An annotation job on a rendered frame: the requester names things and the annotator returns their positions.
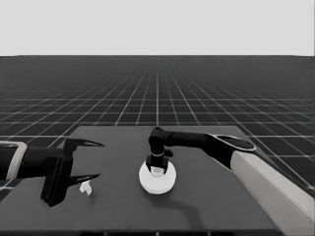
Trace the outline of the small white T-shaped piece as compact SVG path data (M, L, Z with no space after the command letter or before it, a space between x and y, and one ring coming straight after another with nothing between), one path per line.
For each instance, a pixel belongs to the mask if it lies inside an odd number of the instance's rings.
M80 191L88 196L92 193L93 189L89 181L85 181L80 186Z

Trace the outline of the large thick white disc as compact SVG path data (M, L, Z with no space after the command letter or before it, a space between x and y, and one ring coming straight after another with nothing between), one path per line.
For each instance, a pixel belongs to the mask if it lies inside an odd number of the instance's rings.
M139 170L141 186L153 195L161 195L170 191L176 181L176 170L171 162L168 162L167 169L152 167L149 170L146 163L143 163Z

